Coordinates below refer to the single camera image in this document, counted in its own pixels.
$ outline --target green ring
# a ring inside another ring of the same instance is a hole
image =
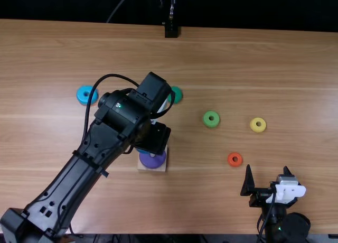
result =
[[[175,93],[175,100],[174,100],[174,104],[177,104],[178,102],[181,101],[182,97],[183,97],[183,94],[182,94],[182,91],[180,90],[180,88],[178,88],[177,86],[173,86],[171,88],[174,93]],[[171,102],[171,95],[168,96],[168,101],[169,103]]]
[[[206,127],[215,128],[220,123],[220,116],[214,111],[208,111],[203,115],[203,122]]]

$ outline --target black robotic arm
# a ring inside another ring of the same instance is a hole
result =
[[[53,182],[24,209],[10,208],[1,217],[6,242],[59,241],[96,181],[108,176],[106,168],[129,146],[161,154],[171,130],[151,119],[163,115],[157,111],[169,94],[173,102],[171,87],[152,72],[136,90],[104,94],[80,146]]]

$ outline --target purple ring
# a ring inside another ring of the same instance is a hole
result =
[[[149,169],[156,169],[159,168],[166,159],[166,153],[163,151],[161,155],[155,155],[154,157],[151,157],[150,154],[140,153],[139,154],[139,160],[141,163]]]

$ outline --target blue ring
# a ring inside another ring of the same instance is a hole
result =
[[[76,93],[76,98],[78,99],[79,103],[86,105],[88,103],[89,94],[93,86],[81,86]],[[93,97],[91,99],[91,104],[94,104],[97,99],[99,98],[98,90],[94,91]]]

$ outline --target yellow ring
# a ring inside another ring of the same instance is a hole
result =
[[[254,118],[250,122],[250,128],[256,133],[263,132],[266,128],[266,122],[262,118]]]

